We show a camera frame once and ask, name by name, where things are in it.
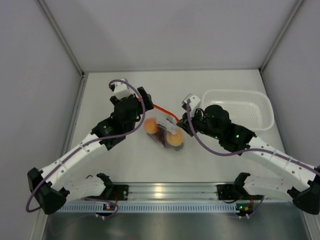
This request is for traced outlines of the yellow fake peach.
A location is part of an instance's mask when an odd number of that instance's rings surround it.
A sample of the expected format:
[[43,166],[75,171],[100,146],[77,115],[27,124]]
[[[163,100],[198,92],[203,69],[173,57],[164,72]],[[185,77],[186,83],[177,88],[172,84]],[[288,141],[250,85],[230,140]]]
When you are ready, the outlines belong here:
[[184,143],[184,135],[182,132],[176,132],[176,134],[168,132],[166,135],[166,140],[169,145],[173,147],[179,147]]

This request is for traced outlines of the clear zip top bag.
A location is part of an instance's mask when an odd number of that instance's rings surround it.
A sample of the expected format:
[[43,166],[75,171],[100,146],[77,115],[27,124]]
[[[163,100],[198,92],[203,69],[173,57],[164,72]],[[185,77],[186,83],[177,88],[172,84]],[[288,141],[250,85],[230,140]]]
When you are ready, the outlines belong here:
[[178,117],[167,109],[153,104],[153,109],[146,112],[143,128],[146,134],[165,149],[181,151],[185,145],[182,129],[178,127]]

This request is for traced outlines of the dark red fake apple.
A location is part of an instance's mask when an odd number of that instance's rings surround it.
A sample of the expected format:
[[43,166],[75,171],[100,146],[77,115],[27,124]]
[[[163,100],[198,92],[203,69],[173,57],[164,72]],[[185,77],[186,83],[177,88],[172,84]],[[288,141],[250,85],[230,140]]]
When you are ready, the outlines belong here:
[[156,143],[158,144],[161,144],[165,149],[171,149],[171,150],[174,150],[174,151],[180,151],[184,148],[185,144],[185,138],[184,138],[184,142],[182,145],[178,146],[178,147],[174,147],[174,146],[171,146],[170,144],[168,144],[167,142],[167,134],[169,133],[170,131],[167,131],[165,129],[160,129],[158,130],[157,133],[155,134],[147,134],[152,140],[154,140]]

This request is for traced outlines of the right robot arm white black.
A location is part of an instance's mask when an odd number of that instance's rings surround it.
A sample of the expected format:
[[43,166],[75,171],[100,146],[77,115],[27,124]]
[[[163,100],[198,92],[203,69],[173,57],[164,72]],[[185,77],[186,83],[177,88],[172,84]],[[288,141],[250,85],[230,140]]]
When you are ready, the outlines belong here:
[[240,199],[260,195],[287,200],[298,209],[320,213],[320,168],[286,155],[263,141],[248,128],[231,122],[229,113],[219,105],[206,109],[182,105],[185,113],[177,125],[210,153],[230,157],[238,155],[260,164],[279,176],[262,178],[242,172],[233,182],[233,192]]

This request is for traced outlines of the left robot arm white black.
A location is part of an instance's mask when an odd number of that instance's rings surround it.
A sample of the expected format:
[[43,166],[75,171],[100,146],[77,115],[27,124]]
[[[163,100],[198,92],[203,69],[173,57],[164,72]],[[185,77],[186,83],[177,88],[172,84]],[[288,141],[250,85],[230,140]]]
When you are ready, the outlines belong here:
[[146,112],[154,108],[151,95],[123,82],[112,83],[114,106],[110,116],[99,122],[72,150],[52,164],[27,173],[31,192],[46,215],[60,210],[66,203],[79,199],[109,200],[115,185],[104,173],[88,175],[74,181],[73,176],[97,156],[111,150],[142,125]]

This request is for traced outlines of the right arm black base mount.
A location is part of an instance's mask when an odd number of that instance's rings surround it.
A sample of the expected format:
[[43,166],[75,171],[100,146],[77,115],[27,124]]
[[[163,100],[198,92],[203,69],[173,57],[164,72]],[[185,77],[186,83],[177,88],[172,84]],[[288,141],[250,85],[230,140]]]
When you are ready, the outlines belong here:
[[245,191],[234,184],[218,184],[217,195],[219,200],[223,201],[236,201],[236,200],[245,200],[246,193]]

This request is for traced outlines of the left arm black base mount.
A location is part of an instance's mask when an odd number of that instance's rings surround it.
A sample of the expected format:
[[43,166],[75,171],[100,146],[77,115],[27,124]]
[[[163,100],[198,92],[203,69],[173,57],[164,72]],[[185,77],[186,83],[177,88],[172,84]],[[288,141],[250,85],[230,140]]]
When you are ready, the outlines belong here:
[[106,192],[102,194],[102,198],[109,201],[126,201],[128,195],[129,186],[127,184],[114,184],[106,188]]

